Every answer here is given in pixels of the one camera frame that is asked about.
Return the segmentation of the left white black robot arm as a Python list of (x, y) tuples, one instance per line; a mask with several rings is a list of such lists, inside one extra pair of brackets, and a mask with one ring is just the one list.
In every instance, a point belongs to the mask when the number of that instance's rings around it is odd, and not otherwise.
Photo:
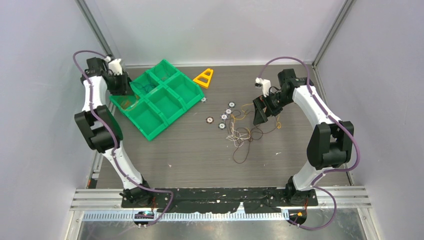
[(85, 100), (81, 112), (74, 115), (84, 140), (90, 149), (105, 157), (122, 182), (125, 204), (148, 207), (154, 199), (147, 181), (136, 170), (123, 146), (123, 132), (106, 104), (106, 94), (132, 97), (131, 79), (123, 70), (121, 59), (111, 55), (87, 59), (81, 83)]

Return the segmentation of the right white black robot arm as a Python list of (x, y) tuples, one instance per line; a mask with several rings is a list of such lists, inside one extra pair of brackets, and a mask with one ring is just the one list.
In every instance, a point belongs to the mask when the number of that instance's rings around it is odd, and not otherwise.
[(291, 176), (282, 191), (283, 199), (291, 205), (299, 205), (310, 198), (316, 183), (331, 171), (350, 161), (354, 126), (332, 116), (330, 109), (318, 95), (313, 83), (306, 77), (297, 77), (294, 69), (284, 69), (278, 75), (279, 87), (274, 89), (270, 80), (256, 78), (254, 85), (262, 95), (252, 102), (253, 124), (260, 125), (269, 117), (276, 117), (286, 105), (300, 107), (312, 127), (312, 135), (306, 148), (307, 161), (301, 170)]

